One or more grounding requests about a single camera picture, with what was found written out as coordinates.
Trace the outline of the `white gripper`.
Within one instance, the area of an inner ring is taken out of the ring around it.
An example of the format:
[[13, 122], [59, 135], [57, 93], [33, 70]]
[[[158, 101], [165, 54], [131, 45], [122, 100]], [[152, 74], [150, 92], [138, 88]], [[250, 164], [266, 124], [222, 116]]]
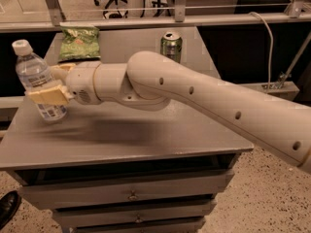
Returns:
[[62, 63], [50, 67], [52, 76], [66, 85], [57, 84], [51, 87], [26, 91], [25, 95], [36, 104], [67, 105], [71, 99], [83, 105], [101, 103], [94, 88], [94, 75], [100, 61], [86, 61], [78, 65]]

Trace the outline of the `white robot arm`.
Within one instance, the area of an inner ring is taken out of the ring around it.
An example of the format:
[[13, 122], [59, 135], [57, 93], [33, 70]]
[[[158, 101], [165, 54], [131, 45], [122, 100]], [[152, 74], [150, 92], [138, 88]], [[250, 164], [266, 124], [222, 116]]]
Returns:
[[176, 100], [311, 173], [310, 107], [198, 73], [152, 51], [139, 51], [126, 63], [54, 66], [52, 73], [54, 81], [26, 92], [34, 103], [116, 102], [156, 111]]

